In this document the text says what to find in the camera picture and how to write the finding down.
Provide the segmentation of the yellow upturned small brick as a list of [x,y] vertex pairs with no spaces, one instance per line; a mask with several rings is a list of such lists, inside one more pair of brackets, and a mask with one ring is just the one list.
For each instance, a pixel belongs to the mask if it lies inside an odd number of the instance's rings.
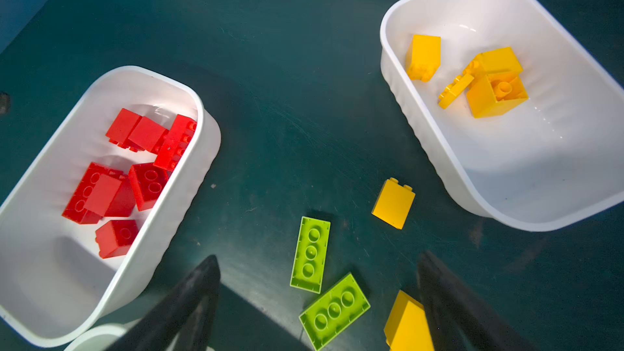
[[471,74],[457,76],[453,82],[446,86],[438,97],[438,105],[442,109],[448,108],[474,81]]

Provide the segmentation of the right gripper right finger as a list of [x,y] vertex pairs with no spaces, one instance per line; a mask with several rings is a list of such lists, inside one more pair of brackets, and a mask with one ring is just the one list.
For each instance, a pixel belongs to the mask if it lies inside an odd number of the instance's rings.
[[430,251],[418,262],[419,291],[435,350],[534,350]]

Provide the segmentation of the red long brick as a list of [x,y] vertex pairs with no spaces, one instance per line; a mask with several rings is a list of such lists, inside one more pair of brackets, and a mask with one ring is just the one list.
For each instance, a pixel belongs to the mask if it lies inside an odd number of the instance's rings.
[[189,146],[197,129],[197,122],[185,115],[177,115],[154,161],[154,166],[173,172]]

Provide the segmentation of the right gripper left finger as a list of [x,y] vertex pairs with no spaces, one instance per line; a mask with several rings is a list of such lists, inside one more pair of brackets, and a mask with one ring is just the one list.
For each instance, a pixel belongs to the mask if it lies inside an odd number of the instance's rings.
[[207,350],[219,298],[220,269],[205,258],[109,350]]

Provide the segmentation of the red brick back top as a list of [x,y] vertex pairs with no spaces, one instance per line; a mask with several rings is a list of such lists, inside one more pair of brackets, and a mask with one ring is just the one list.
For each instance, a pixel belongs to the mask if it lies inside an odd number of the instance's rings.
[[128,139],[137,148],[158,154],[169,130],[148,117],[141,117]]

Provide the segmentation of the red square brick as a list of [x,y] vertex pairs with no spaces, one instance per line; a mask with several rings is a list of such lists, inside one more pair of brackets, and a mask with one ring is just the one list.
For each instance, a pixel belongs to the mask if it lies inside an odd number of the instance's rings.
[[138,211],[152,209],[167,181],[167,172],[152,163],[133,164],[128,172]]

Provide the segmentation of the red small brick low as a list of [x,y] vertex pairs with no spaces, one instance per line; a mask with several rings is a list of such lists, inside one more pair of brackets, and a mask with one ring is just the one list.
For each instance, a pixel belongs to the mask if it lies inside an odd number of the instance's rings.
[[95,231],[99,257],[115,258],[126,255],[139,228],[134,219],[112,219]]

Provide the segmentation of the green brick low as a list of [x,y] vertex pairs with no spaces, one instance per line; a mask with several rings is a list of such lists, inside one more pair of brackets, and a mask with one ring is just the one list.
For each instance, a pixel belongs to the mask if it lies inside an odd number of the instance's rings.
[[314,350],[321,350],[371,307],[352,273],[317,298],[299,320]]
[[302,217],[290,286],[321,293],[331,223]]

